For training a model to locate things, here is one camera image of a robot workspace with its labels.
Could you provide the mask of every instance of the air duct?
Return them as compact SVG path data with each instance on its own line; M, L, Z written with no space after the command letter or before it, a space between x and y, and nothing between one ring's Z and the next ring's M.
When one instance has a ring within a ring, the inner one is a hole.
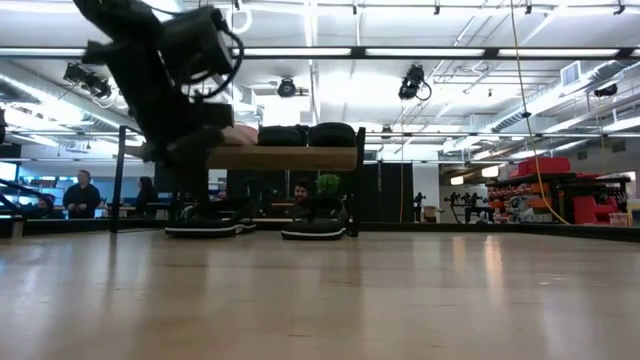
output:
M56 112L92 117L114 127L120 125L137 127L133 119L102 109L91 100L69 92L10 61L0 61L0 79L15 88L30 93L41 103L55 107Z
M527 110L531 113L531 116L549 110L571 99L570 95L576 92L592 91L599 88L611 78L637 64L637 62L633 61L608 61L592 70L588 70L588 67L585 66L586 64L582 63L579 84L564 87L561 80L554 81L551 85L526 97ZM519 102L517 105L496 115L482 131L500 132L524 120L523 113L524 107Z

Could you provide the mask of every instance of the green plant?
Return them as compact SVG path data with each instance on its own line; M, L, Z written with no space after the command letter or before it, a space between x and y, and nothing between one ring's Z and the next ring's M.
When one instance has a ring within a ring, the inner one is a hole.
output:
M338 175L325 174L316 180L318 193L325 196L335 195L338 192L338 185L340 185L340 177Z

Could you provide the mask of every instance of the red chair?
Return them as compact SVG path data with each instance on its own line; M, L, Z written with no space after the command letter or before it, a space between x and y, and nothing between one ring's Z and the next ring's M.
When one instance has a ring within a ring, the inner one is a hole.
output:
M593 196L573 198L573 221L576 224L609 225L609 214L618 211L616 198L609 197L607 205L598 205Z

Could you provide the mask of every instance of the black pole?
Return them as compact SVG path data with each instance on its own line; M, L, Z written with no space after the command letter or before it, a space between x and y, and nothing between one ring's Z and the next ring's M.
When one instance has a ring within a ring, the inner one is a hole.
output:
M366 129L365 128L360 128L358 130L358 135L356 136L356 146L358 147L358 159L356 162L356 168L354 170L355 172L355 181L353 181L352 183L352 192L353 192L353 203L351 205L351 208L353 209L353 222L350 224L351 226L351 230L350 232L350 236L351 237L358 237L359 232L360 232L360 219L362 216L362 190L361 190L361 186L358 186L358 184L362 183L363 179L363 167L364 167L364 142L365 142L365 137L367 136L366 134Z
M124 147L127 139L127 127L120 126L118 132L118 157L116 160L116 179L113 186L113 201L111 202L111 233L118 232L118 220L120 219L120 193L122 192L122 176L124 174Z

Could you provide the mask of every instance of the wooden floor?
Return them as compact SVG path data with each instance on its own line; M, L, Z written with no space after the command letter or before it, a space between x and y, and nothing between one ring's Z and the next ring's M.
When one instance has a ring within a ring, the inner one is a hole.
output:
M640 358L640 246L523 234L0 245L0 359Z

